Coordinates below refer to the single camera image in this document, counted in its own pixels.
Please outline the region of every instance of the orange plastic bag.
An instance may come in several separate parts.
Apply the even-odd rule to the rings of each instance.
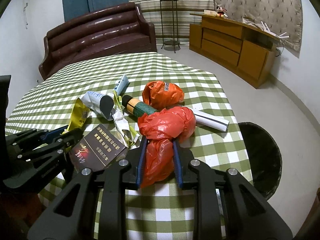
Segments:
[[[138,118],[140,133],[150,141],[147,146],[146,162],[141,187],[166,179],[173,171],[172,139],[179,142],[189,138],[195,130],[193,112],[183,106],[163,109]]]
[[[145,104],[161,111],[167,106],[183,102],[184,93],[176,84],[152,81],[146,84],[142,98]]]

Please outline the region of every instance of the tablecloth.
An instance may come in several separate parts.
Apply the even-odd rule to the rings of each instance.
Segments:
[[[210,167],[223,171],[233,167],[252,181],[239,126],[216,76],[155,52],[114,55],[64,67],[21,99],[7,121],[6,134],[31,128],[53,130],[68,124],[76,98],[88,90],[107,93],[123,74],[130,81],[126,90],[128,95],[142,100],[142,91],[149,81],[163,80],[182,88],[186,106],[229,120],[227,132],[197,125],[194,134],[182,146],[190,147],[194,157]],[[137,119],[127,113],[126,118],[139,131]],[[113,122],[96,116],[93,112],[88,123],[84,134],[100,123],[106,124],[113,134],[116,132]],[[48,206],[64,185],[63,177],[59,174],[40,192],[42,203]],[[142,190],[126,190],[125,193],[129,239],[192,238],[194,192],[181,191],[174,176]],[[95,238],[98,236],[101,197],[100,192]]]

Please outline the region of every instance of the white wall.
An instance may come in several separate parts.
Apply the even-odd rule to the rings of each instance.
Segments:
[[[271,73],[306,105],[320,123],[320,18],[309,0],[301,0],[303,30],[300,55],[284,49]]]
[[[62,0],[12,0],[0,18],[0,75],[12,75],[7,117],[37,80],[43,81],[38,70],[44,58],[43,38],[63,22]]]
[[[12,75],[9,87],[9,117],[20,99],[37,80],[42,80],[38,65],[42,56],[31,29],[23,19],[23,0],[11,0],[0,18],[0,75]]]

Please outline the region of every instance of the black trash bag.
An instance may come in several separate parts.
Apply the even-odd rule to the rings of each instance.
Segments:
[[[252,122],[239,123],[247,148],[254,187],[266,200],[276,192],[282,172],[279,147],[272,136]]]

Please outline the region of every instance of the brown leather sofa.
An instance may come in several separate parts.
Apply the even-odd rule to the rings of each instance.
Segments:
[[[124,3],[88,13],[48,31],[39,65],[44,80],[64,66],[115,54],[157,51],[153,23],[140,5]]]

